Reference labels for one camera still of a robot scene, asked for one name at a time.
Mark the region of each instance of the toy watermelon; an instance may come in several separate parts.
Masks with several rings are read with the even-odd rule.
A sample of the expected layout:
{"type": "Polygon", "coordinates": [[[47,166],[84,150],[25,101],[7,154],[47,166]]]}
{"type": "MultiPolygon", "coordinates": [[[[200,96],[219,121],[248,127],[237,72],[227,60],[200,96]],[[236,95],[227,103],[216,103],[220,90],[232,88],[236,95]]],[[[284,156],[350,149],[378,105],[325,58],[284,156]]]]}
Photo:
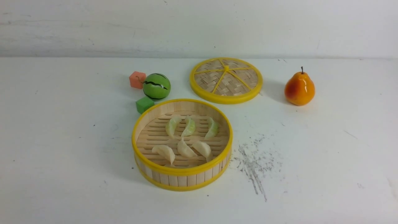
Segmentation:
{"type": "Polygon", "coordinates": [[[150,74],[143,83],[144,94],[153,101],[160,101],[166,98],[171,90],[169,79],[160,74],[150,74]]]}

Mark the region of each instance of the orange cube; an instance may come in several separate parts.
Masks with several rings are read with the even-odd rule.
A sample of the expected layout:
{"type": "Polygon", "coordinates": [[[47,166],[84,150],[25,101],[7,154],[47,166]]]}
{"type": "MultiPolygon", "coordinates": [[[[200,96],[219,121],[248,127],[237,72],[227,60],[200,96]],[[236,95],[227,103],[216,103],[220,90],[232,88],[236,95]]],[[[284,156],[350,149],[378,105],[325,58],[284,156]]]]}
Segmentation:
{"type": "Polygon", "coordinates": [[[133,72],[130,77],[130,86],[133,88],[142,89],[142,83],[146,79],[146,74],[142,72],[133,72]]]}

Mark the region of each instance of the woven bamboo lid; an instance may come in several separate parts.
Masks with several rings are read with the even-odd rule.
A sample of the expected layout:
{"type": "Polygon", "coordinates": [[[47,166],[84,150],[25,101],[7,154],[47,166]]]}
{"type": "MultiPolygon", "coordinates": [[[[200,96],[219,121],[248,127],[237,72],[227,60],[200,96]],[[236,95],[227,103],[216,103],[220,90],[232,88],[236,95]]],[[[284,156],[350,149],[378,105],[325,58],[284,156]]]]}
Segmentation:
{"type": "Polygon", "coordinates": [[[189,78],[201,98],[219,104],[238,104],[254,98],[261,90],[261,73],[248,62],[228,57],[197,64],[189,78]]]}

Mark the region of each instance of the watermelon stripe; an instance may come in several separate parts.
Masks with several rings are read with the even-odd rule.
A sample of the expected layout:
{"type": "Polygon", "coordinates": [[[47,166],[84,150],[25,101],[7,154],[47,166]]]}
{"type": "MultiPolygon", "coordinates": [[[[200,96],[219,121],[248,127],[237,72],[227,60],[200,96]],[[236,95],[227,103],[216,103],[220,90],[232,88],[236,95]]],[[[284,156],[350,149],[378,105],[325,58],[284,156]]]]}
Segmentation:
{"type": "Polygon", "coordinates": [[[163,78],[167,79],[166,76],[164,76],[164,75],[162,75],[162,74],[160,74],[160,73],[155,73],[155,74],[160,75],[160,76],[162,76],[163,78]]]}
{"type": "Polygon", "coordinates": [[[164,87],[163,85],[158,84],[158,83],[154,83],[154,82],[151,82],[151,81],[144,81],[144,84],[152,84],[152,85],[154,85],[154,86],[160,86],[160,87],[162,87],[162,88],[164,88],[164,89],[167,89],[167,88],[164,87]]]}
{"type": "Polygon", "coordinates": [[[144,94],[145,94],[147,97],[149,97],[150,99],[152,99],[152,100],[163,100],[164,98],[166,98],[166,97],[163,97],[163,98],[153,98],[153,97],[148,96],[145,92],[144,92],[144,94]]]}

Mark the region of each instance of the orange pear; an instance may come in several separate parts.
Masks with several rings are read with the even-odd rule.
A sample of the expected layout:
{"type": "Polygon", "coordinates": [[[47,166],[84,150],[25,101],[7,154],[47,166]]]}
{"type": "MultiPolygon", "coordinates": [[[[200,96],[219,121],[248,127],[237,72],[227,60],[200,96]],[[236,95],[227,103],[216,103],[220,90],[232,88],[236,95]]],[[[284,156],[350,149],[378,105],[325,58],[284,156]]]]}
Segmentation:
{"type": "Polygon", "coordinates": [[[286,83],[285,97],[288,102],[297,106],[303,106],[309,103],[314,96],[315,85],[301,67],[301,72],[294,74],[286,83]]]}

